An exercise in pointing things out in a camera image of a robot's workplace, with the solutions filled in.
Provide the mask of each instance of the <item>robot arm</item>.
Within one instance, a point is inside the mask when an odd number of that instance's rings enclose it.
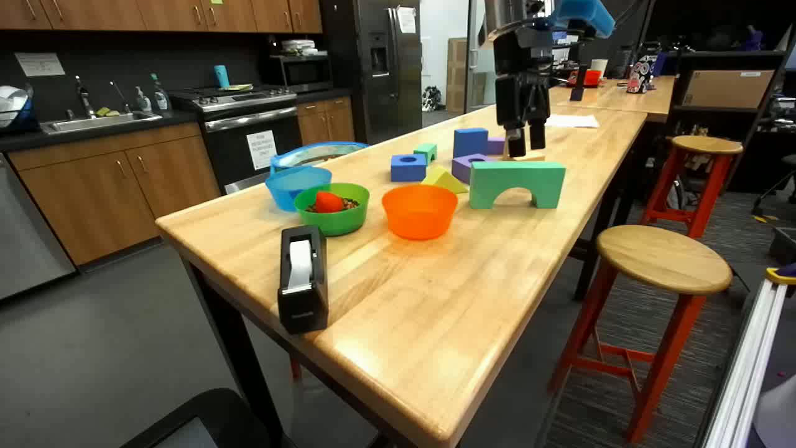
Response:
[[[511,157],[526,157],[526,125],[531,147],[546,147],[556,28],[610,37],[615,17],[600,0],[562,0],[551,17],[539,0],[485,0],[485,37],[496,47],[497,125],[506,126]]]

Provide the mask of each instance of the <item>black tape dispenser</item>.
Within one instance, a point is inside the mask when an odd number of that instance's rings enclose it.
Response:
[[[281,232],[278,320],[288,334],[327,327],[327,241],[316,226]]]

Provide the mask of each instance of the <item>green bowl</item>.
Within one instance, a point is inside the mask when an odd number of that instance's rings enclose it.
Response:
[[[312,211],[312,206],[316,205],[319,191],[333,191],[344,200],[355,202],[355,206],[335,211],[335,213],[316,213],[316,211]],[[344,234],[358,232],[365,223],[369,200],[372,200],[372,191],[365,186],[323,185],[323,186],[303,190],[296,197],[296,210],[298,210],[298,218],[307,226],[319,226],[322,234],[327,234],[327,237],[344,237]]]

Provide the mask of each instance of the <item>yellow block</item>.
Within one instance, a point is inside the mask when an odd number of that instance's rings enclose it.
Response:
[[[454,195],[465,195],[467,191],[467,186],[460,178],[455,178],[449,170],[444,170],[437,163],[429,163],[423,185],[435,185],[435,186],[444,186],[444,190],[449,190]]]

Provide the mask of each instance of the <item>sink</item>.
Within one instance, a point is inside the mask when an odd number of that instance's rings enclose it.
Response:
[[[73,134],[73,131],[87,131],[87,130],[105,130],[105,126],[128,126],[136,122],[160,122],[161,115],[115,115],[115,116],[98,116],[98,120],[58,120],[58,122],[43,122],[46,134]]]

